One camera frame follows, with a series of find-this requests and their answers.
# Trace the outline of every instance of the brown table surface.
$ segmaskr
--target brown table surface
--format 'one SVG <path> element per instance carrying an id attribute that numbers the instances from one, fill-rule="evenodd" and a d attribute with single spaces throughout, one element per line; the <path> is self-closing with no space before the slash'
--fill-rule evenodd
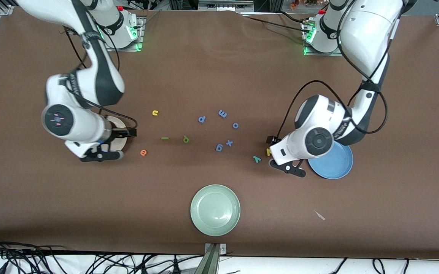
<path id="1" fill-rule="evenodd" d="M 160 12 L 142 52 L 120 53 L 127 91 L 111 109 L 139 121 L 138 137 L 120 161 L 81 163 L 40 123 L 46 79 L 77 64 L 61 30 L 19 8 L 0 23 L 0 238 L 93 251 L 201 253 L 206 242 L 226 242 L 234 255 L 439 258 L 432 17 L 402 18 L 383 87 L 388 123 L 352 145 L 355 164 L 339 180 L 307 163 L 305 178 L 268 166 L 265 139 L 304 83 L 324 80 L 348 101 L 361 80 L 342 57 L 304 56 L 298 31 L 233 12 Z M 318 93 L 333 98 L 311 85 L 282 135 Z M 382 118 L 378 102 L 371 128 Z M 215 151 L 227 139 L 233 147 Z M 209 184 L 230 187 L 242 206 L 225 236 L 205 236 L 190 219 L 192 197 Z"/>

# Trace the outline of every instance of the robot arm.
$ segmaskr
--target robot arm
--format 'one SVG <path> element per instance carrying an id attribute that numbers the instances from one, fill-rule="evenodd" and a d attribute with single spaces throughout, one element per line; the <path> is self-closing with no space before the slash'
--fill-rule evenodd
<path id="1" fill-rule="evenodd" d="M 364 137 L 353 123 L 362 130 L 368 128 L 389 63 L 389 56 L 384 57 L 384 53 L 390 31 L 402 6 L 402 0 L 355 0 L 342 24 L 340 43 L 348 59 L 366 75 L 373 74 L 372 83 L 365 77 L 362 79 L 355 104 L 347 107 L 348 111 L 339 102 L 322 95 L 304 101 L 294 120 L 296 129 L 270 147 L 277 165 L 321 157 L 330 151 L 334 140 L 351 145 Z"/>
<path id="2" fill-rule="evenodd" d="M 80 0 L 17 0 L 30 15 L 50 23 L 72 28 L 81 37 L 91 60 L 87 69 L 49 77 L 47 107 L 42 124 L 52 135 L 66 140 L 66 146 L 82 161 L 119 159 L 122 152 L 98 151 L 117 137 L 133 137 L 131 128 L 117 126 L 93 113 L 93 106 L 117 104 L 124 93 L 124 82 L 105 49 L 103 37 Z"/>
<path id="3" fill-rule="evenodd" d="M 113 0 L 81 0 L 94 17 L 108 48 L 124 49 L 137 43 L 137 16 L 126 10 L 118 11 Z"/>

